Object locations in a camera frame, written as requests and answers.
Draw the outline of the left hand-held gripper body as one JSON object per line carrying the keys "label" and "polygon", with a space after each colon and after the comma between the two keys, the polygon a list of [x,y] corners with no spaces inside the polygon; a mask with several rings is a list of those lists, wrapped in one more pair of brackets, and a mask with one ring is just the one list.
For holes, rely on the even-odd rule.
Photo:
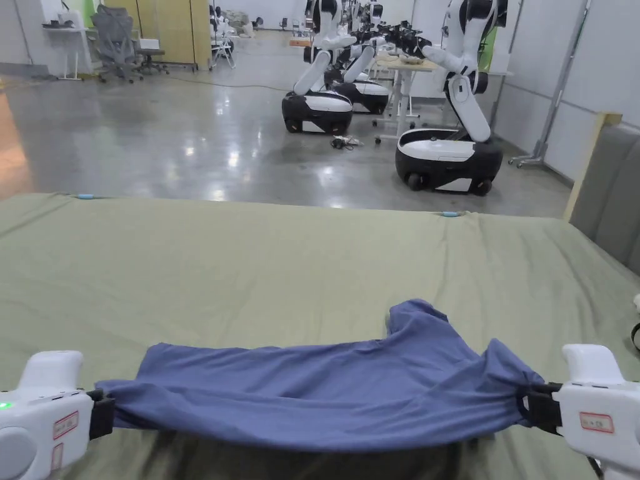
{"label": "left hand-held gripper body", "polygon": [[38,352],[17,388],[1,392],[1,479],[50,479],[113,432],[114,398],[77,385],[83,361],[79,351]]}

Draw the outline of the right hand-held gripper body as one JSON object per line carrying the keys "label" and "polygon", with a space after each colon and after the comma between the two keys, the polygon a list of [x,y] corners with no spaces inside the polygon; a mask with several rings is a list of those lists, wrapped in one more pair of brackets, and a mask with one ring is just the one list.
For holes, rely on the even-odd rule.
{"label": "right hand-held gripper body", "polygon": [[613,353],[597,344],[566,344],[564,384],[530,386],[524,418],[564,438],[599,479],[639,479],[639,384],[625,380]]}

